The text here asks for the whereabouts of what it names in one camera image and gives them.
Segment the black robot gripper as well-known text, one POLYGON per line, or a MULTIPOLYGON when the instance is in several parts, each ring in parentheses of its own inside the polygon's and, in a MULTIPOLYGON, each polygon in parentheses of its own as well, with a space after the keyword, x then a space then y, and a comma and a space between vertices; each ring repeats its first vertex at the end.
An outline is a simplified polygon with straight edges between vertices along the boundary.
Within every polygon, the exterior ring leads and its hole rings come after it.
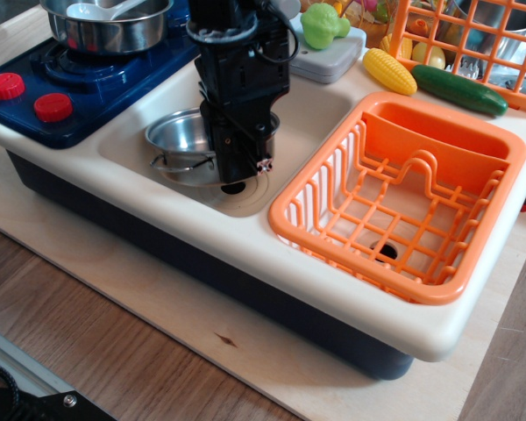
POLYGON ((288 30, 270 25, 242 40, 202 43, 200 112, 220 181, 236 183, 274 167, 271 108, 289 89, 288 30))

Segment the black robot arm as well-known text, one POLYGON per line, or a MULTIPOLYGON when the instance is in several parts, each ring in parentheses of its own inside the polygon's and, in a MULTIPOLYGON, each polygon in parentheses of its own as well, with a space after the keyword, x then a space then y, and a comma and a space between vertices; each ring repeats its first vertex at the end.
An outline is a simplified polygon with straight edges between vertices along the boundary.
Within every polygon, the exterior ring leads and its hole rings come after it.
POLYGON ((274 103, 290 88, 298 52, 289 20, 268 1, 191 1, 188 36, 198 45, 200 111, 219 180, 232 184, 272 167, 274 103))

